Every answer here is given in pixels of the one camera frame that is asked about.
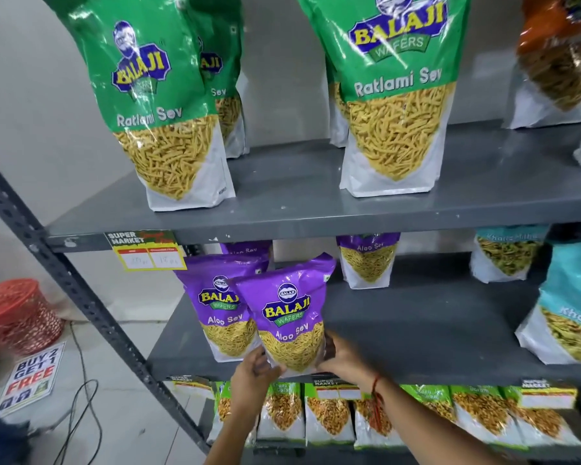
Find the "person's right hand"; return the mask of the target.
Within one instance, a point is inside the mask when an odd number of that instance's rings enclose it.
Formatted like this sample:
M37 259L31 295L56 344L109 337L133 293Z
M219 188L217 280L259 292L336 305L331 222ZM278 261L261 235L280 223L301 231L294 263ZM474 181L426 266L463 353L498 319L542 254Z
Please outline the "person's right hand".
M323 356L317 364L318 371L331 373L346 383L356 385L361 391L371 393L372 383L378 371L360 356L357 349L339 334L326 330L334 338L336 356Z

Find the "person's left hand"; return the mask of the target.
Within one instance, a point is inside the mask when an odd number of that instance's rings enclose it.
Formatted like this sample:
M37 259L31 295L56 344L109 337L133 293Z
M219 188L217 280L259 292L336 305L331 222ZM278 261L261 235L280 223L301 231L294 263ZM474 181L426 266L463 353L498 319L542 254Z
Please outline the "person's left hand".
M254 367L270 365L263 346L250 351L236 367L231 377L230 413L255 415L259 417L270 385L277 381L259 381L254 374Z

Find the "purple snack packet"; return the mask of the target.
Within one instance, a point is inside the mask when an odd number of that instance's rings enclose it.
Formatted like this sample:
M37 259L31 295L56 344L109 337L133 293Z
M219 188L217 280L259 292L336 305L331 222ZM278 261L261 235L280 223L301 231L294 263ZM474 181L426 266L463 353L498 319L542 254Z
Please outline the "purple snack packet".
M260 344L248 305L229 281L264 273L269 263L266 254L202 255L185 258L185 268L175 271L217 362L241 361Z
M279 270L239 276L230 286L248 305L270 364L283 376L315 373L324 357L322 309L338 261L327 253Z
M344 281L350 289L381 289L390 285L399 232L336 236Z
M271 264L274 261L272 240L220 243L219 246L223 254L266 255Z

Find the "person's right forearm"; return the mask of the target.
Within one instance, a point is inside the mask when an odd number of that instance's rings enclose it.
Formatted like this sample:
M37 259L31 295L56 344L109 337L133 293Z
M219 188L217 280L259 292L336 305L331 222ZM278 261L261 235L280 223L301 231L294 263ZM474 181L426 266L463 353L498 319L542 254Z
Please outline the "person's right forearm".
M377 391L388 420L419 465L514 465L393 381L382 376Z

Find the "person's left forearm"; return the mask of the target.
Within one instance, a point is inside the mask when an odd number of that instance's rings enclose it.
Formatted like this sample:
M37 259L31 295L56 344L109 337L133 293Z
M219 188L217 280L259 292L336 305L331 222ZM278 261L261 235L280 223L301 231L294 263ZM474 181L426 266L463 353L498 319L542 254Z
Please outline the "person's left forearm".
M246 440L254 429L257 418L257 414L230 414L203 465L240 465Z

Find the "yellow shelf price label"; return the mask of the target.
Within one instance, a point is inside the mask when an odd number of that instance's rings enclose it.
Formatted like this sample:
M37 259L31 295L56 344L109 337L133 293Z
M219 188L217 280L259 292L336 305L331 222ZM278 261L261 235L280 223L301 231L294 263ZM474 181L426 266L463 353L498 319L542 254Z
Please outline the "yellow shelf price label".
M215 382L200 376L178 375L168 377L173 389L190 396L214 400L216 396Z
M320 400L361 400L362 392L354 384L339 378L313 377L310 396Z
M173 231L107 232L112 251L127 272L185 271L185 251Z
M579 390L565 383L546 379L524 379L517 405L527 409L569 410L575 407Z

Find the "red thread wristband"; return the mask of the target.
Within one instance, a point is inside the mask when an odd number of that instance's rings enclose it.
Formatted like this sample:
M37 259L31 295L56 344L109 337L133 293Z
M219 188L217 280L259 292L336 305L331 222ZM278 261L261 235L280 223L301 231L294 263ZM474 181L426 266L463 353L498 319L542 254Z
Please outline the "red thread wristband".
M369 425L373 430L378 432L380 435L386 437L390 430L392 429L392 425L388 420L386 411L385 411L385 403L380 393L377 391L377 385L381 380L382 375L377 374L375 379L372 383L372 390L371 390L371 407L372 410L369 414Z

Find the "row of lime green packets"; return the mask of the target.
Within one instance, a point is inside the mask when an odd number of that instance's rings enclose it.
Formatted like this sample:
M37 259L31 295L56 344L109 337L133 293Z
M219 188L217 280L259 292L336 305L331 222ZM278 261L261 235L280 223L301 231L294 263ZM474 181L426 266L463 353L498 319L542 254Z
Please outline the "row of lime green packets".
M312 383L272 383L245 446L353 445L358 450L404 446L392 424L386 437L369 425L370 393L362 392L361 400L320 400L310 396L312 387ZM488 445L523 451L581 447L581 439L557 410L520 408L519 387L405 384L402 389Z

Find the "teal snack packet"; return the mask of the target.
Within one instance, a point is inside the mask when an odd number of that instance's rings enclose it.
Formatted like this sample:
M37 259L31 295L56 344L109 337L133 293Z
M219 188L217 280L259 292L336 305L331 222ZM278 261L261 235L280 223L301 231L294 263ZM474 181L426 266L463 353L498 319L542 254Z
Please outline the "teal snack packet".
M581 241L553 247L538 299L515 336L546 365L581 364Z
M482 283L526 280L549 231L549 224L477 229L470 259L472 276Z

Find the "grey metal shelf rack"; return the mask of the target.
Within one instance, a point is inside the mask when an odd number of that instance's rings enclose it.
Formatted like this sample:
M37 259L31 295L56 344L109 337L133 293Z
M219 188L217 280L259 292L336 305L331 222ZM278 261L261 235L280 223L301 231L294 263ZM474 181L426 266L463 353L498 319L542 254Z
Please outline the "grey metal shelf rack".
M109 250L106 233L138 230L172 230L189 245L558 224L553 236L570 239L581 232L581 169L570 158L580 139L581 125L519 132L494 121L450 126L433 190L364 199L338 189L342 153L326 140L261 147L231 162L237 197L215 208L154 213L130 173L49 226L0 173L0 219L206 454L206 418L195 423L163 382L177 375L226 380L233 365L205 352L195 316L183 310L186 299L145 359L67 253ZM473 280L462 253L402 257L393 286L364 295L333 278L326 325L403 383L547 379L581 388L581 365L546 366L513 334L548 266L549 250L540 254L530 279L512 286Z

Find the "large green snack packet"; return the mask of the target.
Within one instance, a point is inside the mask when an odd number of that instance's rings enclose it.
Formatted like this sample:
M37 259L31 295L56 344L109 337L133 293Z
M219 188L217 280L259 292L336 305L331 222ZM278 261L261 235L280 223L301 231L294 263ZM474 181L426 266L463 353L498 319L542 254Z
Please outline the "large green snack packet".
M237 82L243 47L241 0L187 0L186 13L198 37L204 85L219 116L226 158L249 153Z
M355 198L431 191L472 0L297 0L348 112L340 188Z
M43 0L70 32L101 116L156 212L235 197L184 0Z
M348 107L341 97L340 81L327 55L325 55L325 69L328 85L330 144L343 149L348 144Z

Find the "white promo sign card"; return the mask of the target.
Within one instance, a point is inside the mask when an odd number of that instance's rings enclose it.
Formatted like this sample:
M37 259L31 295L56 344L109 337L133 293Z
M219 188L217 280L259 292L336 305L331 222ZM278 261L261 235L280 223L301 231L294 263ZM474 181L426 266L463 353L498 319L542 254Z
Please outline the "white promo sign card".
M65 345L54 344L16 362L0 396L0 417L51 394Z

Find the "red mesh basket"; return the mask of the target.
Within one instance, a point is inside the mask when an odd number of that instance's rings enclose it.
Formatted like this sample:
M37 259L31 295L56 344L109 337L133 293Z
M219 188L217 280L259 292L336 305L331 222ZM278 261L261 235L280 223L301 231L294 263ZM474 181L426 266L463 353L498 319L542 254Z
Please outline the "red mesh basket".
M0 282L0 348L19 356L35 354L61 337L64 324L38 281Z

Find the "dark blue clothing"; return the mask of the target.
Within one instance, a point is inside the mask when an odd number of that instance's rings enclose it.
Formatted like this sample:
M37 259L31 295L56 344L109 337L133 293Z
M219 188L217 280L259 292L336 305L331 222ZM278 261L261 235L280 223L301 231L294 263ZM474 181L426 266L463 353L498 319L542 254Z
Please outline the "dark blue clothing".
M0 418L0 465L28 465L30 422L8 423Z

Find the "orange snack packet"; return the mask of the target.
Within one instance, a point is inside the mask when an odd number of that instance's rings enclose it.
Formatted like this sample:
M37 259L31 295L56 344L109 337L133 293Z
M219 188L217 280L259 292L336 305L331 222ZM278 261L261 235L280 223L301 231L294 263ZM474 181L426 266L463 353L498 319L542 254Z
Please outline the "orange snack packet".
M581 0L522 0L505 129L581 123Z

